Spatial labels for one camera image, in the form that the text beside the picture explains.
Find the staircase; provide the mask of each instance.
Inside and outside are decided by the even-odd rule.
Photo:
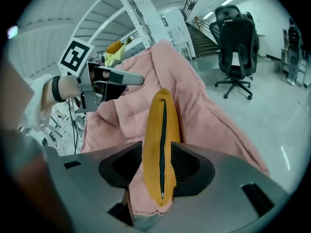
[[[192,25],[188,24],[188,29],[192,31],[190,35],[197,57],[216,54],[219,47],[210,38]]]

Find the wrist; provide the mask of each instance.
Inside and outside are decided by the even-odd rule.
[[[61,99],[78,97],[81,94],[81,89],[75,76],[62,76],[58,81],[58,92]]]

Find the chair base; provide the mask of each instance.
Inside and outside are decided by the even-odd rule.
[[[226,81],[226,80],[224,80],[224,81],[219,81],[219,82],[217,82],[217,83],[215,84],[215,87],[218,87],[218,84],[219,84],[219,83],[230,83],[230,84],[232,84],[231,87],[229,88],[229,90],[227,91],[227,93],[224,94],[224,99],[227,99],[227,98],[228,98],[229,93],[230,93],[230,92],[233,90],[233,88],[236,87],[236,86],[242,88],[244,91],[246,91],[246,92],[249,94],[249,96],[247,97],[248,100],[251,100],[251,99],[253,98],[253,93],[252,93],[249,89],[247,89],[247,88],[244,86],[244,84],[247,84],[247,85],[248,85],[247,87],[250,88],[250,87],[251,87],[251,83],[250,83],[250,82],[248,82],[248,81],[243,81],[243,80],[228,80],[228,81]]]

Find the black wrist strap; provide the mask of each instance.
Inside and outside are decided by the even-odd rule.
[[[56,102],[63,103],[66,100],[62,100],[60,98],[59,91],[58,91],[58,81],[59,81],[59,79],[60,79],[60,76],[56,76],[56,77],[53,78],[53,81],[52,81],[52,94],[53,94],[53,97],[54,97]]]

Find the yellow cloth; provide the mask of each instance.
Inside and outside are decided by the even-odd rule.
[[[166,139],[164,147],[164,197],[160,188],[160,141],[164,115],[164,101],[166,102]],[[170,92],[161,89],[154,96],[148,114],[146,136],[143,150],[144,180],[151,197],[159,206],[166,205],[173,198],[176,177],[171,164],[171,142],[180,142],[178,117],[175,104]]]
[[[126,42],[122,45],[122,47],[120,47],[120,49],[118,51],[116,51],[115,53],[105,53],[105,66],[106,67],[110,67],[112,66],[112,64],[114,63],[115,60],[121,60],[123,54],[124,54],[124,50],[125,47],[128,43],[131,42],[131,39],[128,38],[126,40]]]

